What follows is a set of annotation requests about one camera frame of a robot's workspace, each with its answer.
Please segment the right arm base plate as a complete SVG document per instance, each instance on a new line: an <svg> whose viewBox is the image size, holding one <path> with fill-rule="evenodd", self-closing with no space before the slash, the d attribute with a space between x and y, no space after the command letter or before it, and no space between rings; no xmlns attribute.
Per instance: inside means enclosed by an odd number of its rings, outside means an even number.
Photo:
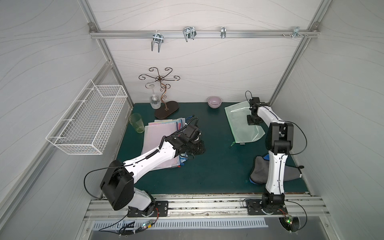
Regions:
<svg viewBox="0 0 384 240"><path fill-rule="evenodd" d="M250 216L261 216L261 215L286 215L288 210L285 206L272 206L262 207L261 199L245 199L243 200L243 207L246 208L247 214Z"/></svg>

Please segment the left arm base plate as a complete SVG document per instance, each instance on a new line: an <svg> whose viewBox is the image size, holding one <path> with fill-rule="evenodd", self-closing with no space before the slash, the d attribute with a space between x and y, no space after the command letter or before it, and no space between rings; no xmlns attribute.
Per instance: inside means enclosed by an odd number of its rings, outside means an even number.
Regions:
<svg viewBox="0 0 384 240"><path fill-rule="evenodd" d="M155 201L151 203L145 210L140 211L137 208L129 207L129 218L148 218L148 217L167 217L168 216L168 201Z"/></svg>

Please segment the grey blue microfibre cloth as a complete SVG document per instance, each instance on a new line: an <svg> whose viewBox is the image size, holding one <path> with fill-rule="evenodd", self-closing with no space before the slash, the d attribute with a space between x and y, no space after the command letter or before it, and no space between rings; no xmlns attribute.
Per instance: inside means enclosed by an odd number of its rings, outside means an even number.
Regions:
<svg viewBox="0 0 384 240"><path fill-rule="evenodd" d="M250 181L256 185L266 184L269 176L269 155L256 156L250 174ZM301 169L298 167L285 166L284 182L296 180L302 177Z"/></svg>

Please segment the green mesh document bag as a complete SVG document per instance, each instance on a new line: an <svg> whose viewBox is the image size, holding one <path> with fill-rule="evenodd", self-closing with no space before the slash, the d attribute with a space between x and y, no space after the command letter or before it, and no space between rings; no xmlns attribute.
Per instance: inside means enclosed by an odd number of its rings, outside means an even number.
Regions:
<svg viewBox="0 0 384 240"><path fill-rule="evenodd" d="M249 125L247 116L251 114L247 101L225 107L225 113L234 137L235 144L244 145L256 142L265 135L259 125Z"/></svg>

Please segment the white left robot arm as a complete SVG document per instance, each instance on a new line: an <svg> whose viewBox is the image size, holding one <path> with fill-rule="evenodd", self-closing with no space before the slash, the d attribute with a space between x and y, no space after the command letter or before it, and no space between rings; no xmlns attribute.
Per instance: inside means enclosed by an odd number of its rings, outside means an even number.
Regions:
<svg viewBox="0 0 384 240"><path fill-rule="evenodd" d="M203 154L205 147L201 134L196 125L188 124L169 136L163 136L157 147L134 159L123 163L118 160L111 162L100 188L113 210L128 206L150 215L156 201L146 191L135 188L135 184L160 164L181 154Z"/></svg>

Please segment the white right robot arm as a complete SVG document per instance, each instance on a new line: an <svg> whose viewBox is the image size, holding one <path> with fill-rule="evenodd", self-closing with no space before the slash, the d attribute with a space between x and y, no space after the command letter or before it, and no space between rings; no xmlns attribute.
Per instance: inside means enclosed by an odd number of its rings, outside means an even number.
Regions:
<svg viewBox="0 0 384 240"><path fill-rule="evenodd" d="M258 97L252 97L249 104L251 114L247 116L248 122L254 125L264 122L269 127L265 141L269 160L265 161L261 156L255 158L250 180L254 184L266 184L261 208L271 214L273 208L285 203L285 166L288 154L293 148L294 126L281 120L272 108L261 102Z"/></svg>

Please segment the blue zipper document bag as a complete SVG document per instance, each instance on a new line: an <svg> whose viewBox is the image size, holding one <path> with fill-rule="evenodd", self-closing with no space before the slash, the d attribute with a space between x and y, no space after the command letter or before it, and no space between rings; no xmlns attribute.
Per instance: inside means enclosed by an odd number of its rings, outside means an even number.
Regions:
<svg viewBox="0 0 384 240"><path fill-rule="evenodd" d="M188 125L194 118L195 118L194 115L189 116L189 117L187 117L187 118L184 118L184 119L182 120L182 122L181 122L182 125L179 127L178 131L179 131L179 132L182 132L182 131L187 127L187 125Z"/></svg>

